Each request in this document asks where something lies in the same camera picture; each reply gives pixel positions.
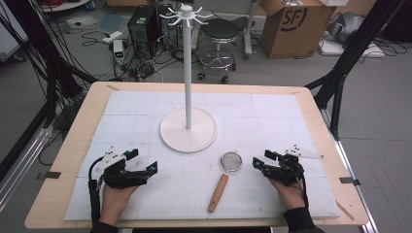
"gray floor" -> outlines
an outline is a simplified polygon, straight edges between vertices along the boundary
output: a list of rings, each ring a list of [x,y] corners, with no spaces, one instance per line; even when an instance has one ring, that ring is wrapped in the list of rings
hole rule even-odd
[[[101,20],[107,12],[90,14]],[[127,19],[119,27],[123,30]],[[66,34],[70,51],[93,75],[111,70],[112,55],[107,46],[83,47],[82,34]],[[228,84],[303,86],[325,75],[338,57],[315,54],[306,59],[266,59],[260,48],[247,61],[242,45],[228,47],[239,57],[237,70],[230,73]],[[350,73],[344,88],[339,124],[341,143],[360,180],[360,188],[379,232],[411,232],[412,202],[412,52],[384,58],[367,58]],[[196,77],[200,67],[193,66],[194,83],[219,83],[222,73]],[[174,63],[156,73],[153,82],[182,83],[183,64]],[[0,64],[0,157],[12,148],[30,120],[44,104],[45,97],[29,62],[9,60]],[[52,162],[61,145],[57,138],[42,154]],[[41,188],[39,173],[50,168],[37,160],[23,182],[0,213],[0,231],[7,232],[87,232],[87,230],[41,231],[24,226],[26,215]],[[323,227],[328,232],[360,232],[357,227]]]

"chair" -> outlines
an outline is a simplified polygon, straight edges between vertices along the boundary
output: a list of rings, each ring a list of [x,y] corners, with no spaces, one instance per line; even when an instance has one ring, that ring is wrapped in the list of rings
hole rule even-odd
[[[198,78],[203,80],[206,77],[206,69],[224,69],[225,75],[222,78],[222,83],[226,84],[229,80],[227,68],[232,71],[236,70],[236,62],[234,56],[229,51],[222,48],[222,44],[234,43],[240,35],[243,27],[239,27],[236,23],[222,19],[212,18],[206,20],[207,24],[200,26],[200,33],[203,37],[215,43],[213,48],[203,50],[199,55],[199,64],[203,66],[203,72],[198,74]]]

